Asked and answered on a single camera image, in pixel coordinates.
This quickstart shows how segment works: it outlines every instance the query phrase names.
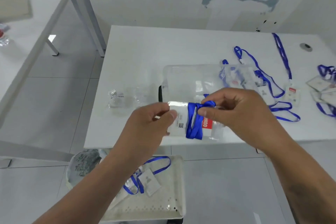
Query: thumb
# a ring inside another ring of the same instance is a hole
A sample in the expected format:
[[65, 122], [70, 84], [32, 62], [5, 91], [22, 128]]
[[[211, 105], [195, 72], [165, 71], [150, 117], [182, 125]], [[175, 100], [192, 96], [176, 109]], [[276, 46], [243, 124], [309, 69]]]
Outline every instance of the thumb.
[[175, 110], [170, 110], [163, 114], [160, 119], [158, 119], [155, 123], [158, 129], [167, 131], [167, 128], [173, 124], [174, 120], [177, 117], [177, 112]]
[[220, 110], [211, 107], [202, 107], [197, 113], [210, 120], [218, 121], [225, 126], [229, 125], [229, 121], [232, 118], [232, 111]]

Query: fingernail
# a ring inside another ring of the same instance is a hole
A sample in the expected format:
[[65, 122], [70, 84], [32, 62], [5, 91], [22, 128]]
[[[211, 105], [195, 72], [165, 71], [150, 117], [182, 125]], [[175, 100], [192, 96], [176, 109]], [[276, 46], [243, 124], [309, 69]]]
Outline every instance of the fingernail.
[[173, 116], [174, 119], [176, 119], [177, 112], [175, 110], [170, 110], [169, 113], [170, 113], [171, 116]]
[[206, 116], [206, 114], [207, 114], [207, 111], [206, 110], [204, 110], [203, 108], [201, 108], [201, 109], [199, 109], [198, 110], [198, 112], [197, 112], [200, 116], [203, 116], [203, 117], [205, 117]]

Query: beige plastic tray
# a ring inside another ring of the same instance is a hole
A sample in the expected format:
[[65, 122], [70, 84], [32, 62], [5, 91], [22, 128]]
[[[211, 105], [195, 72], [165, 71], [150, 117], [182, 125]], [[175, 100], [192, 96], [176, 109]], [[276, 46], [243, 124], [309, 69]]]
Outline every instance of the beige plastic tray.
[[[183, 159], [181, 156], [169, 156], [171, 166], [155, 175], [161, 188], [151, 197], [146, 193], [127, 195], [117, 205], [108, 208], [102, 221], [133, 221], [180, 219], [186, 214], [186, 194], [184, 190]], [[166, 166], [167, 159], [144, 165], [152, 171]]]

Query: person's left hand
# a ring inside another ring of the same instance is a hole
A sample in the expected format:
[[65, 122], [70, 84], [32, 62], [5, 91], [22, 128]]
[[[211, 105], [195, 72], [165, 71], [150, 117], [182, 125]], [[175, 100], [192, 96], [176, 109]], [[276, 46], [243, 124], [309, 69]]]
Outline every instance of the person's left hand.
[[168, 103], [154, 103], [136, 109], [113, 149], [131, 156], [138, 168], [155, 153], [176, 117], [177, 112], [170, 111]]

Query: hand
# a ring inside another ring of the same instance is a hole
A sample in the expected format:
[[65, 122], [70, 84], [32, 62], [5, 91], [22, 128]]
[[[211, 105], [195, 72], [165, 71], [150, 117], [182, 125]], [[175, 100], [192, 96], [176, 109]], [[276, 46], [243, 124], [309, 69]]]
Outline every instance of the hand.
[[265, 153], [292, 140], [254, 90], [224, 88], [208, 95], [202, 103], [208, 100], [224, 110], [203, 107], [199, 115], [228, 126], [242, 140]]
[[113, 149], [130, 157], [138, 168], [155, 153], [176, 117], [177, 112], [170, 111], [167, 103], [154, 103], [136, 109]]

